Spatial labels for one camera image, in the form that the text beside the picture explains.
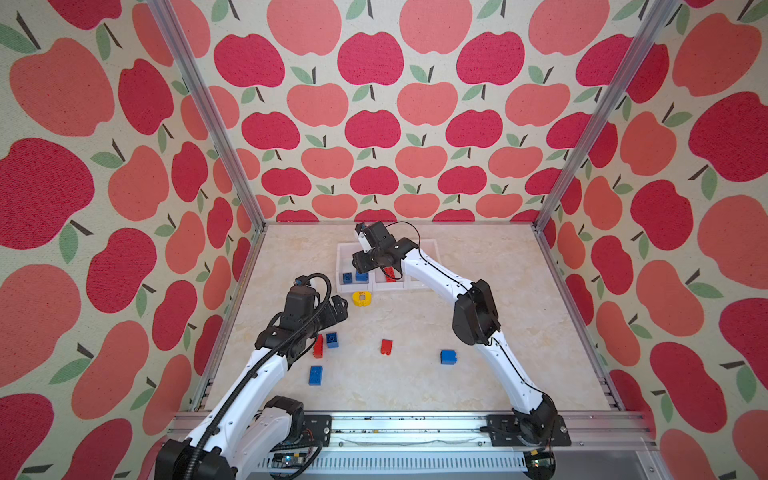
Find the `red long lego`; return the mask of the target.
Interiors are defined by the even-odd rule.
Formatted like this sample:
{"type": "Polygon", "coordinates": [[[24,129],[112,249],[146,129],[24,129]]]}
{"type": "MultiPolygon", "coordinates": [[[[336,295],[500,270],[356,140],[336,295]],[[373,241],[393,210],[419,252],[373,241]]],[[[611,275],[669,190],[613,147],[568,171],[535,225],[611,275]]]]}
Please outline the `red long lego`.
{"type": "Polygon", "coordinates": [[[324,357],[324,336],[319,334],[313,346],[313,357],[322,359],[324,357]]]}

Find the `blue long lego bottom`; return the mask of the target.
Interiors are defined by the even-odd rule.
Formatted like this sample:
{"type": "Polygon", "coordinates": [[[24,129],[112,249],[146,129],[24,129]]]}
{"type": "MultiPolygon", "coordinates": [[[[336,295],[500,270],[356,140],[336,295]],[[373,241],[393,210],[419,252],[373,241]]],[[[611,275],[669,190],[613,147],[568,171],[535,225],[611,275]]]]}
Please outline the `blue long lego bottom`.
{"type": "Polygon", "coordinates": [[[310,367],[308,384],[310,386],[320,386],[323,379],[323,367],[319,365],[313,365],[310,367]]]}

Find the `left aluminium frame post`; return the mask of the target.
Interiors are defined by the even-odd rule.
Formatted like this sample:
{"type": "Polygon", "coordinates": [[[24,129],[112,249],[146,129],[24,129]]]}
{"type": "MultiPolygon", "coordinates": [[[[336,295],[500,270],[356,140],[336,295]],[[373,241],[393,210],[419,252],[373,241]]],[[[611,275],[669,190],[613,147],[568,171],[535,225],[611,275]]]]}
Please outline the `left aluminium frame post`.
{"type": "Polygon", "coordinates": [[[149,1],[153,17],[163,35],[171,54],[182,74],[201,119],[209,133],[211,142],[219,153],[233,187],[258,234],[263,235],[266,222],[250,188],[249,180],[236,152],[216,102],[209,91],[185,36],[181,22],[171,1],[149,1]]]}

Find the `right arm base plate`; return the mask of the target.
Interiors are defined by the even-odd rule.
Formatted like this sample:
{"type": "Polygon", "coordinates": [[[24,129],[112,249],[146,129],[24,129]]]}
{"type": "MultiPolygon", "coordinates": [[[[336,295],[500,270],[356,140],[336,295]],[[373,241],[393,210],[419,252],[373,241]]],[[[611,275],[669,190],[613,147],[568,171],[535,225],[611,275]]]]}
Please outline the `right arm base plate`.
{"type": "Polygon", "coordinates": [[[494,447],[545,449],[572,445],[569,429],[561,415],[544,422],[521,419],[513,414],[488,415],[480,431],[489,436],[494,447]]]}

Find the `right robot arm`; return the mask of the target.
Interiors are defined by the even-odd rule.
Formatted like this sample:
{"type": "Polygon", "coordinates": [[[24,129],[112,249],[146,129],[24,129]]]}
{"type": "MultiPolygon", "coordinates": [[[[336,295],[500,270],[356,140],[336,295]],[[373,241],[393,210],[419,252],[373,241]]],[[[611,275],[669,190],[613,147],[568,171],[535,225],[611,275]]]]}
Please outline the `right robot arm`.
{"type": "Polygon", "coordinates": [[[359,223],[355,232],[362,249],[352,256],[359,273],[392,268],[436,292],[453,305],[452,331],[482,353],[506,391],[517,419],[519,438],[530,446],[549,443],[558,411],[551,396],[535,386],[512,352],[499,321],[490,285],[471,281],[433,260],[419,242],[397,240],[381,221],[359,223]]]}

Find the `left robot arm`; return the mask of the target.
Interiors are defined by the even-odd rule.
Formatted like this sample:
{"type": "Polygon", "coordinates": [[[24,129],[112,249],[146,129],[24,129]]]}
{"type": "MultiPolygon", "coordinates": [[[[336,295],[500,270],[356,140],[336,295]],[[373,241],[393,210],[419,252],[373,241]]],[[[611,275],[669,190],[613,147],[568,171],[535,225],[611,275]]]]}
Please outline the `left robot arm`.
{"type": "Polygon", "coordinates": [[[322,273],[294,280],[285,305],[258,335],[246,366],[225,397],[181,441],[168,440],[156,479],[246,479],[271,451],[304,434],[303,403],[267,396],[293,364],[312,351],[321,331],[348,318],[348,302],[322,273]]]}

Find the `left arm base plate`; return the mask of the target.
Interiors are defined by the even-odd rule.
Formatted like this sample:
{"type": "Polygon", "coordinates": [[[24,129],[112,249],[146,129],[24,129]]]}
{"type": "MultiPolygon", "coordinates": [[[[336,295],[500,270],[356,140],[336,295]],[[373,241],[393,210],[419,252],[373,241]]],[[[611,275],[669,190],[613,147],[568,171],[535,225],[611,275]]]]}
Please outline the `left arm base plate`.
{"type": "Polygon", "coordinates": [[[299,428],[294,440],[285,440],[272,448],[272,452],[292,449],[328,447],[332,432],[331,415],[305,415],[303,425],[299,428]]]}

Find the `circuit board on rail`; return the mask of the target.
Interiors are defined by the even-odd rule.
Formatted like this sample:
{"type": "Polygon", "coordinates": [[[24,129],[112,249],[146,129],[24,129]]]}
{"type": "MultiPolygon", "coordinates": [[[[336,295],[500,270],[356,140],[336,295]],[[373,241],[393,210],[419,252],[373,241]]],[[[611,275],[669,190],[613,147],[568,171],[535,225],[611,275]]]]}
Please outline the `circuit board on rail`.
{"type": "Polygon", "coordinates": [[[275,452],[270,460],[271,469],[298,469],[304,464],[303,453],[275,452]]]}

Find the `aluminium frame post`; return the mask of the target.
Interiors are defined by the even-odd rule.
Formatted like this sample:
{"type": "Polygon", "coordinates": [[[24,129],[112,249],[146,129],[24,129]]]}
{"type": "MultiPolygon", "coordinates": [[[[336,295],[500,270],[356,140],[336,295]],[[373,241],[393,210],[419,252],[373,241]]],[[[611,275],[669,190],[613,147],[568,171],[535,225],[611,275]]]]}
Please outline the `aluminium frame post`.
{"type": "Polygon", "coordinates": [[[575,178],[577,170],[596,143],[612,112],[627,95],[631,81],[635,78],[637,71],[666,27],[667,22],[681,5],[681,1],[662,0],[655,1],[650,6],[646,17],[641,21],[637,34],[628,47],[627,53],[619,63],[614,77],[606,87],[605,94],[597,103],[597,108],[592,113],[576,147],[572,153],[568,154],[557,181],[546,197],[532,226],[534,234],[541,234],[552,218],[553,212],[561,203],[562,197],[575,178]]]}
{"type": "Polygon", "coordinates": [[[181,22],[171,1],[149,1],[153,17],[163,35],[171,54],[182,74],[201,119],[209,133],[211,142],[219,153],[233,187],[258,234],[263,235],[266,222],[250,188],[249,180],[236,152],[216,102],[209,91],[185,36],[181,22]]]}

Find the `red small lego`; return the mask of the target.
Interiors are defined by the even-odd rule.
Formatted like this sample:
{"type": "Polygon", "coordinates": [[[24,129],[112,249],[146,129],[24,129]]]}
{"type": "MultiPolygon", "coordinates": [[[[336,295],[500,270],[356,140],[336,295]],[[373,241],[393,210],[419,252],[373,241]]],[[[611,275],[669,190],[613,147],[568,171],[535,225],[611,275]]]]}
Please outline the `red small lego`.
{"type": "Polygon", "coordinates": [[[389,356],[392,354],[393,342],[389,339],[383,339],[381,342],[380,353],[389,356]]]}

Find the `aluminium front rail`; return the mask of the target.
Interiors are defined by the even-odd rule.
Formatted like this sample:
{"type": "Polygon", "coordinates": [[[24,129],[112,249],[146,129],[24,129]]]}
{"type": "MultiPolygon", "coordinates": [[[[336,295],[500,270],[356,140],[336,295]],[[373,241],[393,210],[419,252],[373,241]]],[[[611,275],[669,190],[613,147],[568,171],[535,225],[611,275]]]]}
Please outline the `aluminium front rail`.
{"type": "MultiPolygon", "coordinates": [[[[171,424],[170,440],[183,440],[211,412],[180,413],[171,424]]],[[[326,412],[331,415],[328,447],[276,452],[303,453],[298,469],[271,469],[275,452],[246,479],[292,474],[301,479],[320,476],[353,478],[415,476],[456,478],[488,474],[498,478],[533,479],[668,479],[671,472],[650,431],[637,413],[570,411],[561,416],[569,429],[570,447],[533,449],[494,447],[480,431],[488,415],[511,412],[326,412]]]]}

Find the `right aluminium frame post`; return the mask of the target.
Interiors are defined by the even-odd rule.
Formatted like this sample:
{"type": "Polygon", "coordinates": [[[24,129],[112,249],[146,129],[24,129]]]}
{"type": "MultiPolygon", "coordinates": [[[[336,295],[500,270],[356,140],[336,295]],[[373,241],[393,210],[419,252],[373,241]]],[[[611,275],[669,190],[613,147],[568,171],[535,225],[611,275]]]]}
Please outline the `right aluminium frame post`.
{"type": "Polygon", "coordinates": [[[628,47],[627,53],[619,63],[614,77],[606,87],[605,94],[597,103],[597,108],[592,113],[576,147],[572,153],[568,154],[557,181],[546,197],[532,226],[534,234],[541,234],[552,218],[553,212],[561,203],[562,197],[575,178],[577,170],[596,143],[612,112],[627,95],[631,81],[635,78],[637,71],[666,27],[667,22],[681,5],[681,1],[662,0],[655,1],[650,6],[646,17],[641,21],[637,34],[628,47]]]}

